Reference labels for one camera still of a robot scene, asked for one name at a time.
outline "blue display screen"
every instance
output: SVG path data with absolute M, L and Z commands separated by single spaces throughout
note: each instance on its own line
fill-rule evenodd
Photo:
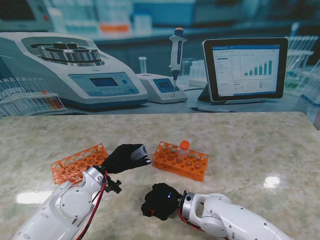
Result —
M 164 81 L 164 82 L 159 82 L 159 85 L 160 85 L 162 88 L 170 88 L 169 83 L 167 83 L 166 81 Z
M 112 77 L 99 77 L 99 78 L 89 78 L 91 82 L 97 87 L 113 87 L 118 86 L 116 81 Z

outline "black glove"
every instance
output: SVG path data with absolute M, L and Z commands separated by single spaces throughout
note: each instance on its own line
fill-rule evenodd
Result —
M 167 220 L 179 207 L 178 199 L 182 195 L 177 192 L 173 187 L 165 184 L 158 183 L 152 186 L 152 191 L 145 195 L 145 203 L 142 204 L 141 210 L 144 216 L 155 216 L 162 221 Z
M 146 156 L 138 160 L 130 159 L 131 154 L 141 146 L 142 144 L 122 144 L 118 146 L 102 163 L 102 169 L 106 169 L 108 174 L 118 174 L 128 169 L 150 164 L 151 161 Z

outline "tablet stand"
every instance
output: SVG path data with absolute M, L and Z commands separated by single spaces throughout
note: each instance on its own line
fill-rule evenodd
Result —
M 210 103 L 210 104 L 251 104 L 251 103 L 261 103 L 264 102 L 266 98 L 253 98 L 253 99 L 240 99 L 240 100 L 227 100 L 227 101 L 211 101 L 209 96 L 208 84 L 205 85 L 202 90 L 200 96 L 198 97 L 198 101 Z

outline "tablet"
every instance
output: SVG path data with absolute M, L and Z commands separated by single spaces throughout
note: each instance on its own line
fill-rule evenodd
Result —
M 212 102 L 282 98 L 286 38 L 209 39 L 202 50 Z

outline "tablet screen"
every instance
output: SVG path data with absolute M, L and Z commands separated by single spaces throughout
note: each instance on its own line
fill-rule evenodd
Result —
M 213 46 L 219 97 L 275 94 L 280 45 Z

